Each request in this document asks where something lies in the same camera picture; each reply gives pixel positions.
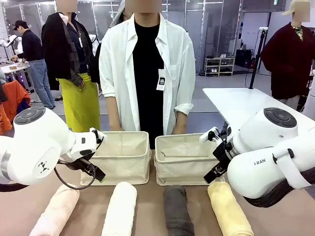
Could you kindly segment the grey towel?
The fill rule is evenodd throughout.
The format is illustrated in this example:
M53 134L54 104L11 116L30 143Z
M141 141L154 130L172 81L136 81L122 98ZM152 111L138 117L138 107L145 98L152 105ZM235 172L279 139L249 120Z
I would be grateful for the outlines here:
M168 236L195 236L194 224L187 208L187 193L184 187L180 185L165 187L163 206Z

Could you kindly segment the cream fabric storage basket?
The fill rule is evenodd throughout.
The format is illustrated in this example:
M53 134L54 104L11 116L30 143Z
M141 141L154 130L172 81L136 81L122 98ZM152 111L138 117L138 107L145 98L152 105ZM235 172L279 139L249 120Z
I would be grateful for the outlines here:
M200 133L159 136L155 139L157 184L207 185L204 176L218 164L213 156L216 144L200 142Z
M151 150L149 134L143 131L104 131L107 140L96 150L90 162L105 178L93 186L114 186L126 181L132 185L149 181Z

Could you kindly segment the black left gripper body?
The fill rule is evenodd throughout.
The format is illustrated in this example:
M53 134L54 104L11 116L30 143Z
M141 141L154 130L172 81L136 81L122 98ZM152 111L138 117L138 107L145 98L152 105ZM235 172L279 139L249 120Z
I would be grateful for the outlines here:
M80 158L79 159L80 170L83 172L95 172L95 166L90 161Z

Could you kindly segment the black equipment case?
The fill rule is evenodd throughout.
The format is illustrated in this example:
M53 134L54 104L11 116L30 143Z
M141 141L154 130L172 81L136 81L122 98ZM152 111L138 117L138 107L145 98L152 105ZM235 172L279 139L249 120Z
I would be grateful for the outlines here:
M238 49L235 55L235 65L250 68L252 63L253 49Z

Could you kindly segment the mannequin black jacket yellow skirt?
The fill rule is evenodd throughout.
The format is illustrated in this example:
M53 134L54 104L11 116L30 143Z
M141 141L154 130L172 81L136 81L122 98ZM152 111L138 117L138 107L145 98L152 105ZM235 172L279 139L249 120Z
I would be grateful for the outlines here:
M99 68L88 31L76 19L77 0L56 0L41 40L49 79L59 82L68 127L74 132L100 129Z

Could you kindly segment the person's right forearm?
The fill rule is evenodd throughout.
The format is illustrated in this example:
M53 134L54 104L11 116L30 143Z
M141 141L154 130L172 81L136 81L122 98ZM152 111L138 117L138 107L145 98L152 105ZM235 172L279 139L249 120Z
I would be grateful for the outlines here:
M106 108L109 117L109 126L120 123L119 111L117 106L117 101L115 97L106 97Z

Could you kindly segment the beige hat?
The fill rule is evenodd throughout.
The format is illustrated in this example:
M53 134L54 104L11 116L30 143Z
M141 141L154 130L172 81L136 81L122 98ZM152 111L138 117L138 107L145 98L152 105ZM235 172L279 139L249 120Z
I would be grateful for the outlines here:
M290 15L294 12L295 12L295 0L291 0L288 10L285 11L282 15L286 16L286 15Z

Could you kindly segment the wooden shoe rack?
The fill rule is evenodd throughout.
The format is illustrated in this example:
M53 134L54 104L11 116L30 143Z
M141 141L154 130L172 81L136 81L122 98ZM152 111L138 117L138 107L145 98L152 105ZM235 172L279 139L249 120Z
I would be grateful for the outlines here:
M204 64L205 76L231 76L233 74L235 58L206 57Z

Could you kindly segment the pink towel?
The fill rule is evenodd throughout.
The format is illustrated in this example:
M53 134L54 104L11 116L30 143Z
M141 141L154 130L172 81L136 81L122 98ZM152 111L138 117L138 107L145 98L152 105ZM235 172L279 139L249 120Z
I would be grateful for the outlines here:
M80 196L79 190L61 185L52 196L29 236L59 236Z

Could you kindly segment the man with black cap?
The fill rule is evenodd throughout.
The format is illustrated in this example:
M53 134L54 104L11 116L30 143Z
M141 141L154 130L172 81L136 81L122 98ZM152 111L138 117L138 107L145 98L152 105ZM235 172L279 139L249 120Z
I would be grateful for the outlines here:
M23 52L14 55L11 60L17 61L18 59L22 59L23 62L29 62L34 90L44 107L52 110L55 108L55 99L50 91L47 65L44 59L41 41L39 37L29 29L25 21L16 21L14 30L22 35Z

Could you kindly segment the mannequin in maroon sweater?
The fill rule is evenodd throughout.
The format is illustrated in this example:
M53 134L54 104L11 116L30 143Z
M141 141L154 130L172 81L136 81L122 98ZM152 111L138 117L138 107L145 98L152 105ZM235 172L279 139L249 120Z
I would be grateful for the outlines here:
M315 36L295 19L294 12L291 22L265 45L261 60L271 73L272 97L296 110L315 60Z

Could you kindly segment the person's left forearm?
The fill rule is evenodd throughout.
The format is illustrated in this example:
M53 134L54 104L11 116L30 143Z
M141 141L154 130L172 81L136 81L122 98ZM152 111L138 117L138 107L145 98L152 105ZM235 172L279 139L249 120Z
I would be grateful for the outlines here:
M182 128L187 129L187 120L188 120L188 116L185 113L182 113L180 111L176 111L175 127L182 127Z

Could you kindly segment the white towel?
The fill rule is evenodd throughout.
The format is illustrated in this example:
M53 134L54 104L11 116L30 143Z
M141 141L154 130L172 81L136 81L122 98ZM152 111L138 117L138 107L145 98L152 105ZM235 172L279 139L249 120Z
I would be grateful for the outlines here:
M131 236L136 188L128 182L120 182L114 188L107 208L101 236Z

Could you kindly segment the yellow towel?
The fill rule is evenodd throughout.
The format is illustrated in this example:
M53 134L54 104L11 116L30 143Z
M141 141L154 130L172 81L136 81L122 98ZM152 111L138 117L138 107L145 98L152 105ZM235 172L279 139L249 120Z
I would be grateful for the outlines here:
M214 182L208 186L207 191L223 236L254 236L251 225L227 182Z

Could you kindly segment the paper clothing tag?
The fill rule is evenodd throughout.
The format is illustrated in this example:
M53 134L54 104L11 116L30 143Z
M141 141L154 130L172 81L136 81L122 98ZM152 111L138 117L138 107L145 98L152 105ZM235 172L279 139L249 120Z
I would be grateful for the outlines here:
M165 80L166 80L166 73L164 69L158 70L158 82L157 82L157 90L164 91L165 89Z

